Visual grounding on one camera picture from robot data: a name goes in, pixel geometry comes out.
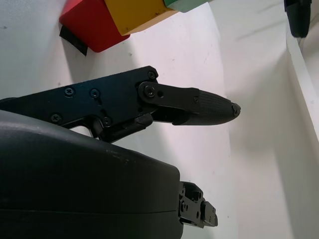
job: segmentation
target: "red block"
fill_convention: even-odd
[[[120,35],[104,0],[68,0],[60,23],[95,52],[130,37]]]

